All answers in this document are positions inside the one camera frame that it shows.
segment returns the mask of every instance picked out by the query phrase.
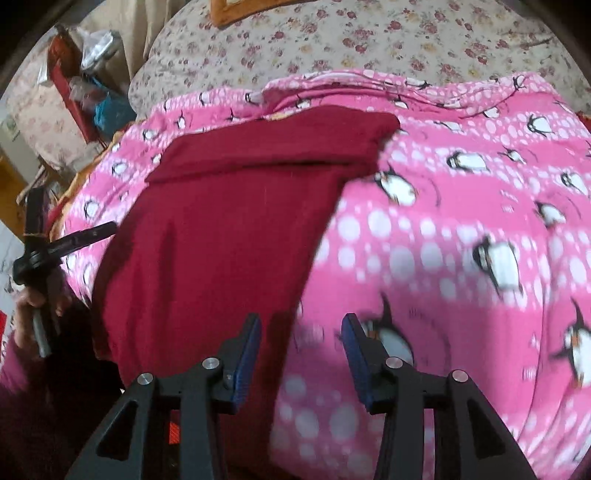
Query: pink penguin blanket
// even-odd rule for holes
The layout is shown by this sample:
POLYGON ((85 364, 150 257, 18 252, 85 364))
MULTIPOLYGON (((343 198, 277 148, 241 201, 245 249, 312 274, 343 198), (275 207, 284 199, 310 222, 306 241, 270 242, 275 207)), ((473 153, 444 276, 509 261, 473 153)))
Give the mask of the pink penguin blanket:
MULTIPOLYGON (((339 336, 355 312, 420 371, 468 372, 536 474, 566 480, 591 445, 591 144, 537 74, 437 87, 324 72, 168 100, 101 162, 63 234, 121 221, 180 135, 331 104, 392 112, 402 130, 380 171, 346 186, 318 246, 269 426, 272 461, 308 480, 373 477, 384 419, 359 404, 339 336)), ((65 262, 83 299, 105 248, 65 262)), ((427 417, 426 480, 433 439, 427 417)))

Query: plastic bag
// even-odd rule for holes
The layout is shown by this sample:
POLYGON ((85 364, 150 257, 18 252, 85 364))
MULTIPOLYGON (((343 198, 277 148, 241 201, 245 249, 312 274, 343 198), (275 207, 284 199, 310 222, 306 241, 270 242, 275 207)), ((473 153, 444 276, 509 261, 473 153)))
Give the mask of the plastic bag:
POLYGON ((99 30, 90 34, 79 31, 79 34, 84 39, 80 65, 83 72, 93 70, 100 61, 109 60, 123 45, 121 35, 115 30, 99 30))

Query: white wall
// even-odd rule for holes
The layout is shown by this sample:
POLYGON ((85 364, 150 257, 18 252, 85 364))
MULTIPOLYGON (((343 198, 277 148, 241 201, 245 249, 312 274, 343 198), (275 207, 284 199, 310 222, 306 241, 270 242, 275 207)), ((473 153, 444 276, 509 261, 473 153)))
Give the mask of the white wall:
POLYGON ((10 317, 14 308, 14 302, 10 294, 4 291, 8 282, 8 276, 12 272, 12 263, 20 257, 25 250, 22 242, 0 222, 0 310, 10 317))

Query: bed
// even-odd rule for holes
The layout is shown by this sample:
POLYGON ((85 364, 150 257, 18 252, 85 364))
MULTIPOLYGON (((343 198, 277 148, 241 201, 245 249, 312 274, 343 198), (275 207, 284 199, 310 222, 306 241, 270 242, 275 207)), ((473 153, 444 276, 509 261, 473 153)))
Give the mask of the bed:
MULTIPOLYGON (((132 105, 148 119, 76 189, 60 233, 122 221, 186 133, 320 102, 392 112, 402 131, 381 171, 345 188, 318 246, 270 458, 301 478, 371 478, 383 419, 357 402, 338 336, 340 319, 356 312, 420 370, 468 371, 538 476, 566 480, 591 445, 591 135, 574 114, 589 108, 589 85, 542 23, 497 2, 386 5, 311 2, 218 31, 204 2, 188 4, 132 81, 132 105), (332 98, 337 87, 363 94, 332 98), (453 183, 434 180, 440 174, 453 183)), ((86 301, 105 248, 64 264, 86 301)), ((432 419, 426 425, 430 479, 432 419)), ((230 459, 249 467, 245 454, 230 459)))

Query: black clamp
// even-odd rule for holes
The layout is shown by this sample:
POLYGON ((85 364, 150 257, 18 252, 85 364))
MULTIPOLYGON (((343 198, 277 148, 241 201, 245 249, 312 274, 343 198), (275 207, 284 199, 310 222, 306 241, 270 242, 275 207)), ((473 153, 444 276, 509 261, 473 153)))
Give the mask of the black clamp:
POLYGON ((12 277, 17 285, 26 285, 38 290, 48 301, 37 309, 33 316, 35 339, 42 358, 51 355, 59 324, 51 309, 52 300, 59 294, 61 280, 57 270, 61 259, 81 248, 109 238, 117 230, 115 222, 105 223, 88 230, 71 233, 49 243, 45 235, 45 223, 49 210, 47 192, 43 188, 31 189, 27 196, 25 220, 25 252, 14 262, 12 277))
POLYGON ((342 341, 359 401, 372 415, 386 414, 375 480, 421 480, 425 408, 435 420, 435 480, 536 479, 467 373, 424 374, 389 357, 352 313, 343 319, 342 341))
POLYGON ((234 415, 246 400, 261 336, 261 320, 251 314, 238 337, 186 373, 138 376, 92 434, 66 480, 176 476, 169 474, 167 462, 171 410, 180 410, 178 478, 226 479, 217 416, 234 415))

